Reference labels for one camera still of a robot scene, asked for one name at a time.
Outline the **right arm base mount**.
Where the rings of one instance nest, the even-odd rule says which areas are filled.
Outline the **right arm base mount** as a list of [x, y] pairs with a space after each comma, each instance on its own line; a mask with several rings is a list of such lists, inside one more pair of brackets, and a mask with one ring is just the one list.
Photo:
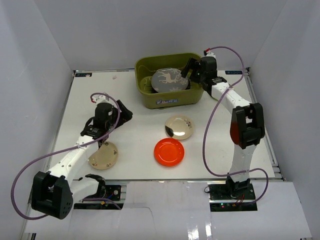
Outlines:
[[256, 212], [257, 204], [253, 185], [236, 193], [229, 193], [225, 184], [208, 184], [204, 190], [208, 194], [210, 211], [214, 212]]

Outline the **grey reindeer plate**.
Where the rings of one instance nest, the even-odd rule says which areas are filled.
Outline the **grey reindeer plate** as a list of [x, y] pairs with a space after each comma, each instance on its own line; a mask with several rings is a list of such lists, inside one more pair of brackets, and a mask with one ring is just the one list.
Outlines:
[[188, 85], [189, 80], [177, 68], [159, 69], [151, 77], [151, 86], [157, 93], [183, 91]]

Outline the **cream plate with small motifs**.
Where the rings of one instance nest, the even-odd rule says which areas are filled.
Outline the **cream plate with small motifs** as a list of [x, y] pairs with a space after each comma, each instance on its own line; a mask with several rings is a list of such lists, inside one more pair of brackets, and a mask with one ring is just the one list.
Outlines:
[[110, 141], [105, 141], [101, 147], [93, 153], [88, 162], [96, 170], [107, 170], [118, 160], [119, 152], [116, 145]]

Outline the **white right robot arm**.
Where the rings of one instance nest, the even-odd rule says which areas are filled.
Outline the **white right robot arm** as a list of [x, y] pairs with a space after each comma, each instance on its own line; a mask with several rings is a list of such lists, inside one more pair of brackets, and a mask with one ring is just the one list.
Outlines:
[[234, 143], [233, 160], [226, 177], [226, 195], [236, 200], [250, 185], [249, 170], [253, 153], [265, 136], [263, 107], [241, 97], [221, 76], [218, 76], [217, 61], [214, 56], [200, 59], [190, 58], [181, 71], [181, 76], [201, 84], [211, 97], [231, 114], [230, 137]]

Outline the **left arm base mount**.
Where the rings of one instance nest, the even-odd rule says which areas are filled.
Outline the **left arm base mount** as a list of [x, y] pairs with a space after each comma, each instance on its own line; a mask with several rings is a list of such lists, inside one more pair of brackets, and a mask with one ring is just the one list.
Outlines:
[[76, 210], [121, 210], [123, 203], [121, 200], [122, 186], [119, 184], [106, 184], [106, 180], [96, 174], [85, 175], [86, 179], [95, 180], [97, 190], [95, 194], [87, 196], [85, 201], [75, 203], [74, 209]]

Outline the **orange plate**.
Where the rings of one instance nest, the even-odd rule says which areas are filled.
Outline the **orange plate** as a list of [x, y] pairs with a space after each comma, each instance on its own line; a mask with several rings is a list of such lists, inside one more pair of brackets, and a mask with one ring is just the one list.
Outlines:
[[175, 167], [179, 165], [185, 157], [183, 145], [174, 138], [163, 138], [154, 147], [155, 160], [164, 167]]

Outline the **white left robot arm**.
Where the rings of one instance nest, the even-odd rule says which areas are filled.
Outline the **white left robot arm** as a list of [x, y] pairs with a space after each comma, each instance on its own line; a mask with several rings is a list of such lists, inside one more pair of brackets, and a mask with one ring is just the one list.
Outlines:
[[86, 198], [99, 200], [105, 196], [105, 179], [88, 173], [76, 178], [85, 164], [96, 170], [111, 168], [118, 159], [117, 148], [107, 140], [106, 133], [130, 121], [133, 113], [117, 100], [113, 106], [104, 96], [95, 100], [94, 116], [85, 124], [75, 148], [47, 172], [39, 171], [33, 178], [31, 207], [45, 215], [64, 219], [73, 204]]

